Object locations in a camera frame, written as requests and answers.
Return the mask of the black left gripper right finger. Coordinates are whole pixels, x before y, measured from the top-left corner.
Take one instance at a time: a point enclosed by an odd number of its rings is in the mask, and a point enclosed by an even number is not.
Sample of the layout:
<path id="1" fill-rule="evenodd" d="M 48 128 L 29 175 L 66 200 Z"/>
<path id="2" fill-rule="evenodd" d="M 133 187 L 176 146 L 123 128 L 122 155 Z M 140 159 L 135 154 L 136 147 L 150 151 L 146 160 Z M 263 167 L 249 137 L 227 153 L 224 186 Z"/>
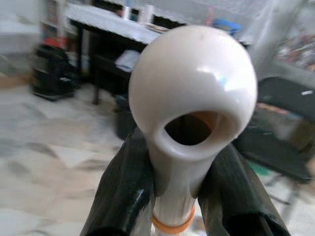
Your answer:
<path id="1" fill-rule="evenodd" d="M 207 236 L 291 236 L 256 173 L 233 145 L 215 158 L 198 203 Z"/>

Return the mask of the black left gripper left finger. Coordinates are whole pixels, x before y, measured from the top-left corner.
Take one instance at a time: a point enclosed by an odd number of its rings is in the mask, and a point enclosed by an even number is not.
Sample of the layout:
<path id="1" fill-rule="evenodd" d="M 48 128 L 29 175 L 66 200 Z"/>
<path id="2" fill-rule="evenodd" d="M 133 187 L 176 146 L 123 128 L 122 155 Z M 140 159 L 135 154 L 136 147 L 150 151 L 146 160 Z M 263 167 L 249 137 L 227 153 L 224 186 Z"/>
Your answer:
<path id="1" fill-rule="evenodd" d="M 81 236 L 151 236 L 154 171 L 139 128 L 104 171 Z"/>

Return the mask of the white broom handle with loop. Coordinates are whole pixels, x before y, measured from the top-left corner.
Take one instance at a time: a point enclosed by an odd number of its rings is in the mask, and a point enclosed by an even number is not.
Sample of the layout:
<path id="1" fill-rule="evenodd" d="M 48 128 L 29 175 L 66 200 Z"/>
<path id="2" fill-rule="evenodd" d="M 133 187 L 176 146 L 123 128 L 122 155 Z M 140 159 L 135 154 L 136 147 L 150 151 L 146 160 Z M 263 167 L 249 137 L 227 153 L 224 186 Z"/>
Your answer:
<path id="1" fill-rule="evenodd" d="M 181 236 L 195 214 L 201 184 L 218 153 L 248 125 L 257 78 L 246 49 L 226 32 L 183 26 L 142 52 L 129 82 L 129 106 L 154 169 L 156 236 Z M 194 145 L 166 131 L 191 116 L 210 133 Z"/>

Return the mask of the black waste bin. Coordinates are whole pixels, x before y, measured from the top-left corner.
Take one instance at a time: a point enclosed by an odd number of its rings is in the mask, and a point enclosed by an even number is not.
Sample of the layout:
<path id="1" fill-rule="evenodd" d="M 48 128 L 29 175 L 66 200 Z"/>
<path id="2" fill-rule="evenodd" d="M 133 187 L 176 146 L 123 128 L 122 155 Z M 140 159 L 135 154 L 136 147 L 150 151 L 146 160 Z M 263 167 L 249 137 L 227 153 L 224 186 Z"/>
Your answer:
<path id="1" fill-rule="evenodd" d="M 126 94 L 115 95 L 116 102 L 116 134 L 121 140 L 126 140 L 137 127 L 132 116 L 128 96 Z"/>

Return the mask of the large black case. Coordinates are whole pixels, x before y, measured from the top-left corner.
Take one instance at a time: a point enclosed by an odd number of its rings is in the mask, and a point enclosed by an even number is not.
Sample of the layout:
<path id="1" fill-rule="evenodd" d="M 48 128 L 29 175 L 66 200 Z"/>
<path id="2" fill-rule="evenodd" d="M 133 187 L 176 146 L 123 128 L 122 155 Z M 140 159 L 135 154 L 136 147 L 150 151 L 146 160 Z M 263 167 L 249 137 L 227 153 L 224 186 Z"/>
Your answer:
<path id="1" fill-rule="evenodd" d="M 233 142 L 247 159 L 308 184 L 315 154 L 315 88 L 281 78 L 258 82 L 252 119 Z"/>

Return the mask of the white papers stack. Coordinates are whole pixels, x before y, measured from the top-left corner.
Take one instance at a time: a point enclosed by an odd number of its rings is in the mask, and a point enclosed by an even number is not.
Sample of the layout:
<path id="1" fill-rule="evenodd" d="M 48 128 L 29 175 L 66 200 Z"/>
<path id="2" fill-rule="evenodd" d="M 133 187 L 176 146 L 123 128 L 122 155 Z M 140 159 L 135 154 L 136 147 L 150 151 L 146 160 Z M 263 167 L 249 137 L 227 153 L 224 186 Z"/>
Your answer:
<path id="1" fill-rule="evenodd" d="M 115 61 L 118 69 L 125 72 L 132 72 L 140 58 L 140 53 L 135 50 L 125 50 Z"/>

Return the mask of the black bag with red top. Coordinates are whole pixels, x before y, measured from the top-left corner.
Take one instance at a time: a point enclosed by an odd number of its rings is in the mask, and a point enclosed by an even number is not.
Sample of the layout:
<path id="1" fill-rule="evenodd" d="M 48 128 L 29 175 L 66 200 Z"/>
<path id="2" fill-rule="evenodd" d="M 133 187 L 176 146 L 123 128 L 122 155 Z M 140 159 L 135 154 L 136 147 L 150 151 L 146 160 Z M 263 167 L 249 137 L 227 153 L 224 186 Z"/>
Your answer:
<path id="1" fill-rule="evenodd" d="M 48 101 L 75 95 L 79 77 L 66 51 L 58 46 L 40 43 L 32 56 L 31 91 Z"/>

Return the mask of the black table with white top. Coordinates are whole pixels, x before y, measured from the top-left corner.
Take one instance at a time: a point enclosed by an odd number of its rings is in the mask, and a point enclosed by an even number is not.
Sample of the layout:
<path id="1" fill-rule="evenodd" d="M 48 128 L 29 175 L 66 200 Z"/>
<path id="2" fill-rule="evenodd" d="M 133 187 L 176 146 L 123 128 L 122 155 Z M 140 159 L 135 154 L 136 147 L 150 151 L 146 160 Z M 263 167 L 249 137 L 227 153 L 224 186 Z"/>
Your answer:
<path id="1" fill-rule="evenodd" d="M 157 33 L 92 6 L 72 5 L 74 24 L 146 44 L 131 76 L 132 104 L 157 108 L 171 100 L 198 107 L 248 108 L 257 85 L 246 50 L 227 33 L 204 26 L 182 26 Z"/>

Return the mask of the blue box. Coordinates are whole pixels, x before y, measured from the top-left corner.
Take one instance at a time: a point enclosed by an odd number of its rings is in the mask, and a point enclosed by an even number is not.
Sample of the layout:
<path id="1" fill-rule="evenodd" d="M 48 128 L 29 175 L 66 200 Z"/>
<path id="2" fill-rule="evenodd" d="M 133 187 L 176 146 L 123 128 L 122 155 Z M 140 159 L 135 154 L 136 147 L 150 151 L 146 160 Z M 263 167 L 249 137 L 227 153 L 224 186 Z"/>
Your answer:
<path id="1" fill-rule="evenodd" d="M 225 31 L 226 33 L 233 37 L 242 29 L 242 26 L 240 24 L 225 19 L 213 20 L 212 26 L 216 29 Z"/>

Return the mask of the white bookshelf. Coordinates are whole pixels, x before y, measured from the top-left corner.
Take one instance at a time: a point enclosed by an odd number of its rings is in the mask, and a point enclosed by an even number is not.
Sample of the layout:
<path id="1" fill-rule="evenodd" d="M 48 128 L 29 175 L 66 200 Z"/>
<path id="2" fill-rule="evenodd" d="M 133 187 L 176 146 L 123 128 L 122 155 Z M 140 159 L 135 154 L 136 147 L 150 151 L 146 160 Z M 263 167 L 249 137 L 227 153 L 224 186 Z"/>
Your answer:
<path id="1" fill-rule="evenodd" d="M 41 41 L 64 47 L 67 36 L 68 0 L 39 0 Z"/>

